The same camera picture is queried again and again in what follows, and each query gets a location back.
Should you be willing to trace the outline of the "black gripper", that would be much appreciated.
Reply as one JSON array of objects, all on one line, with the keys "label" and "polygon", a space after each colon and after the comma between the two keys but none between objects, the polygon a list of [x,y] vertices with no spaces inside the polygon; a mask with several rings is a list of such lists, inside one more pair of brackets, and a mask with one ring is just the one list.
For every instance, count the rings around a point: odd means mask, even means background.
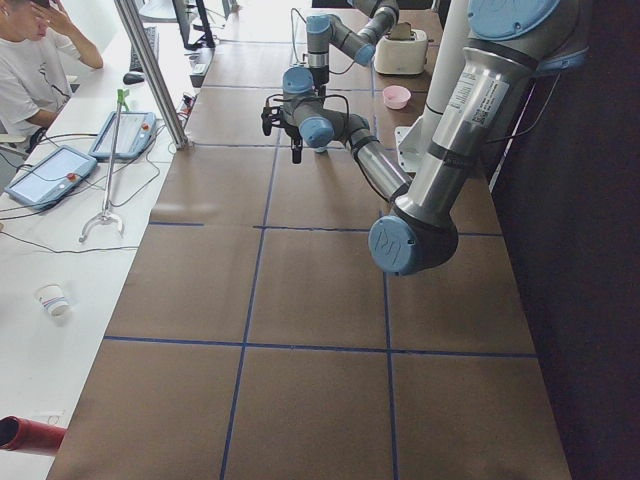
[{"label": "black gripper", "polygon": [[303,145],[302,145],[303,139],[299,132],[299,129],[295,125],[286,124],[284,126],[284,130],[291,140],[292,162],[301,163],[302,151],[303,151]]},{"label": "black gripper", "polygon": [[325,101],[326,98],[326,84],[329,82],[329,67],[321,66],[321,67],[308,67],[311,72],[313,78],[313,84],[315,86],[320,86],[317,90],[318,97]]}]

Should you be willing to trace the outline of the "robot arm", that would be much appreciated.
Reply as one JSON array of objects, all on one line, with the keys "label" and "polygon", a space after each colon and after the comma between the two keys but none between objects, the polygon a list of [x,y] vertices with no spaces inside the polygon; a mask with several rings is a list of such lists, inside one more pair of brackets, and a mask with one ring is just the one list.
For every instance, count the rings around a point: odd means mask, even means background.
[{"label": "robot arm", "polygon": [[399,22],[393,1],[358,1],[367,24],[354,31],[333,14],[306,20],[307,62],[289,68],[282,102],[266,106],[263,129],[290,137],[292,160],[304,147],[340,142],[351,153],[390,211],[371,227],[368,246],[378,267],[409,275],[448,261],[458,232],[450,211],[499,119],[510,119],[510,100],[533,77],[581,65],[588,50],[588,1],[453,1],[422,116],[398,143],[417,161],[407,174],[387,156],[368,122],[327,109],[329,52],[370,63],[378,44]]},{"label": "robot arm", "polygon": [[316,91],[322,91],[329,82],[330,45],[356,64],[367,66],[381,38],[398,23],[399,7],[394,0],[357,0],[348,1],[348,4],[369,18],[358,32],[351,30],[334,14],[306,18],[307,64]]}]

